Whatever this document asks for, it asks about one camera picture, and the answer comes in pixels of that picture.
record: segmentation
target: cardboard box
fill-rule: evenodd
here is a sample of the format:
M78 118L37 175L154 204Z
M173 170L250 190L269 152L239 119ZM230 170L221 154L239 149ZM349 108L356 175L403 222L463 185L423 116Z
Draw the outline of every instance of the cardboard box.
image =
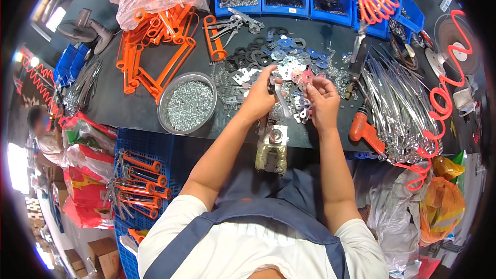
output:
M78 276L78 278L81 279L83 277L88 276L88 272L86 271L86 269L83 268L83 269L76 271L76 276Z
M114 239L107 237L88 242L88 255L105 279L115 279L118 276L121 261Z
M84 268L83 260L79 257L79 254L76 252L76 250L64 250L64 253L75 271Z
M69 192L67 191L67 187L64 182L52 182L52 192L55 196L55 200L59 203L59 208L62 210L64 206L65 199L69 197Z

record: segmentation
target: worker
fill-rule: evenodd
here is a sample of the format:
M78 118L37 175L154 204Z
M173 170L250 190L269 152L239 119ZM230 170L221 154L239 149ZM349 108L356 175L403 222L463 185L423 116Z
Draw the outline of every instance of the worker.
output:
M264 177L254 171L228 179L252 123L277 102L267 89L276 68L262 71L140 243L141 279L388 278L381 248L356 207L337 129L340 97L331 81L314 78L305 94L319 132L322 200L314 202L320 194L312 176L297 169L289 168L280 180L285 186L272 192L269 183L253 185ZM323 224L317 208L323 208Z
M48 129L50 114L42 105L34 105L28 112L28 127L34 134L42 156L62 168L67 166L62 131L56 125L54 131Z

